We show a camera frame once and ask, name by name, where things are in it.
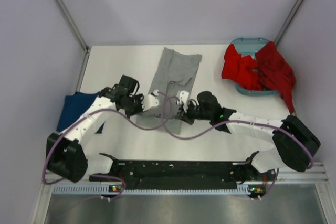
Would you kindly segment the grey t shirt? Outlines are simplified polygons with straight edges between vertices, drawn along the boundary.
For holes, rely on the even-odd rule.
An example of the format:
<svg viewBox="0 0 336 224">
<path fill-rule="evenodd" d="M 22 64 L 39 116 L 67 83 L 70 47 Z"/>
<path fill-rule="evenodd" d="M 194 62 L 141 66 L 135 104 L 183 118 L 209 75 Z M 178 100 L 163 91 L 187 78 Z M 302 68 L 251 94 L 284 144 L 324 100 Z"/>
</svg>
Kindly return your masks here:
<svg viewBox="0 0 336 224">
<path fill-rule="evenodd" d="M 184 55 L 173 49 L 164 48 L 149 93 L 159 90 L 167 96 L 177 96 L 179 91 L 191 93 L 202 55 Z M 137 125 L 153 128 L 161 125 L 161 105 L 164 97 L 159 95 L 160 105 L 137 116 Z M 166 127 L 174 134 L 180 134 L 182 121 L 175 119 L 179 106 L 172 104 L 172 115 Z"/>
</svg>

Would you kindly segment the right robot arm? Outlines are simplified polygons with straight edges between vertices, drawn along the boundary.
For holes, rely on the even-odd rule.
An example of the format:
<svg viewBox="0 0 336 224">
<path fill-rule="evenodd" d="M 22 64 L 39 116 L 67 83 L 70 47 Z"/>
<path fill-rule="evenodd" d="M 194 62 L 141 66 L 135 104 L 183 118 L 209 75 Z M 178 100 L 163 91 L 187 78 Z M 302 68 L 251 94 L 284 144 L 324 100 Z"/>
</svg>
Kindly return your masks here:
<svg viewBox="0 0 336 224">
<path fill-rule="evenodd" d="M 221 106 L 209 91 L 199 93 L 196 100 L 189 96 L 187 91 L 178 92 L 177 119 L 190 125 L 196 120 L 209 121 L 214 130 L 250 136 L 273 145 L 273 148 L 255 151 L 247 158 L 245 174 L 248 178 L 256 180 L 269 170 L 283 167 L 305 172 L 314 166 L 314 156 L 321 143 L 297 116 L 288 115 L 282 120 L 263 119 Z"/>
</svg>

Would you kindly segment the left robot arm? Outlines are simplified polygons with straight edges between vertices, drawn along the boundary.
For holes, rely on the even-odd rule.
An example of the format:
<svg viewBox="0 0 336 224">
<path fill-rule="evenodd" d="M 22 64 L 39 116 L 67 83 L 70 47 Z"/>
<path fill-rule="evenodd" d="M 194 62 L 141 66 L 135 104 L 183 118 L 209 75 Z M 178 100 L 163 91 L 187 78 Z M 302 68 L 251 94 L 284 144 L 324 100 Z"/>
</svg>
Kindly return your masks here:
<svg viewBox="0 0 336 224">
<path fill-rule="evenodd" d="M 49 135 L 44 171 L 74 183 L 93 174 L 102 174 L 107 180 L 116 179 L 119 168 L 113 164 L 111 156 L 104 153 L 88 155 L 84 149 L 112 112 L 123 109 L 127 116 L 142 112 L 143 95 L 137 93 L 139 87 L 137 80 L 123 75 L 112 88 L 102 89 L 72 125 Z"/>
</svg>

